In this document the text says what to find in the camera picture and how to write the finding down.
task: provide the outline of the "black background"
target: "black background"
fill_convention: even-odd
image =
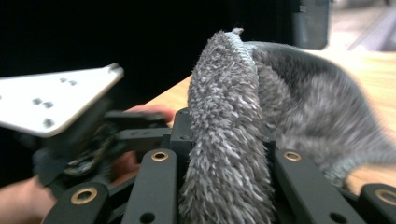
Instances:
[[[1,1],[0,77],[118,63],[125,77],[109,96],[115,109],[126,109],[189,76],[218,30],[243,27],[243,40],[290,41],[282,1],[180,2]],[[0,129],[0,186],[32,175],[33,151],[13,135]]]

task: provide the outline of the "fuzzy gray fabric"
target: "fuzzy gray fabric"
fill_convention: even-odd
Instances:
[[[293,47],[215,34],[193,70],[188,103],[195,145],[180,195],[185,223],[271,223],[263,125],[336,187],[364,163],[396,164],[395,146],[352,79]]]
[[[195,146],[180,195],[182,223],[271,222],[258,87],[237,34],[209,40],[189,88]]]
[[[289,46],[247,42],[263,118],[280,148],[305,153],[336,187],[365,163],[396,164],[359,87],[334,64]]]

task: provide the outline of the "gray fur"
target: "gray fur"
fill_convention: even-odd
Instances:
[[[215,34],[192,72],[188,104],[194,147],[180,194],[184,223],[272,222],[264,125],[337,187],[364,163],[396,164],[353,80],[289,46]]]
[[[215,34],[189,87],[195,146],[180,195],[183,223],[271,222],[258,85],[239,36]]]
[[[292,47],[246,45],[259,67],[264,120],[281,148],[307,154],[337,187],[364,163],[396,164],[395,146],[347,73]]]

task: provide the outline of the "wooden table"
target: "wooden table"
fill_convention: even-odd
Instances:
[[[309,51],[343,67],[361,89],[385,134],[396,144],[396,52]],[[148,105],[167,105],[179,110],[187,106],[187,89],[191,77],[154,98]],[[386,183],[396,187],[396,165],[364,165],[346,181],[352,192],[359,194],[365,183]]]

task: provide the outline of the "white mounting plate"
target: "white mounting plate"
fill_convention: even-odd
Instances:
[[[0,78],[0,126],[39,137],[64,131],[123,76],[104,68]]]

